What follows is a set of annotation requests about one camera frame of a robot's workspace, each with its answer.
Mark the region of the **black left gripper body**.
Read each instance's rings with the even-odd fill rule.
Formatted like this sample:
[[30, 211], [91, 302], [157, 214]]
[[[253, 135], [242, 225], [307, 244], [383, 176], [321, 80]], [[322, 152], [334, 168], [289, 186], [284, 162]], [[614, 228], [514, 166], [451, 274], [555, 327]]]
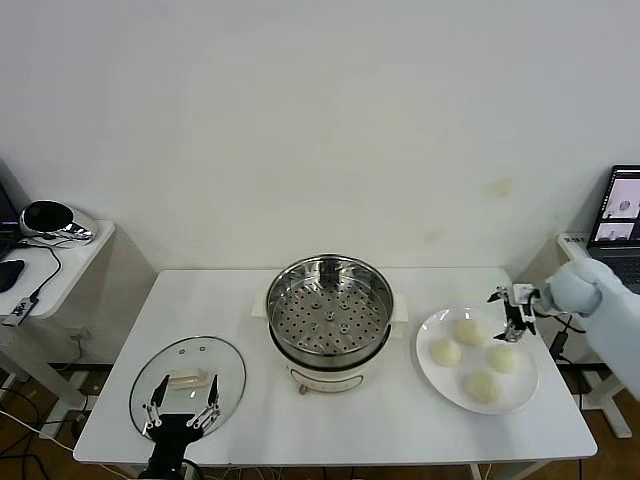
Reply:
[[189, 426], [192, 414], [161, 414], [160, 425], [152, 424], [148, 436], [154, 442], [150, 463], [181, 463], [187, 447], [203, 438], [201, 427]]

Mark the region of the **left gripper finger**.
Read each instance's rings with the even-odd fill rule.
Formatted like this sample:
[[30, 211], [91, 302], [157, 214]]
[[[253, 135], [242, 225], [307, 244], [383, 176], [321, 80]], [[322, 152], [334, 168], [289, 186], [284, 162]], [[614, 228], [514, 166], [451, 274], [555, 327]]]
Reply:
[[169, 380], [170, 375], [166, 374], [160, 384], [154, 389], [150, 400], [143, 405], [143, 409], [146, 414], [146, 420], [142, 430], [143, 436], [146, 436], [151, 429], [160, 427], [162, 424], [162, 420], [160, 418], [160, 407], [163, 403]]
[[193, 429], [208, 430], [221, 414], [219, 406], [218, 375], [215, 374], [207, 397], [204, 409], [187, 422], [187, 426]]

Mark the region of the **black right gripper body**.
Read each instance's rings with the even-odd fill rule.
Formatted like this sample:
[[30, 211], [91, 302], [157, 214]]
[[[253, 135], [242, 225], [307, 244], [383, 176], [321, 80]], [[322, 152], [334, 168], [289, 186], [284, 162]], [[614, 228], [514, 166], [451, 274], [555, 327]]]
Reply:
[[518, 338], [522, 338], [526, 332], [535, 334], [535, 315], [532, 306], [533, 294], [526, 296], [523, 301], [511, 299], [511, 304], [503, 303], [507, 326], [518, 330]]

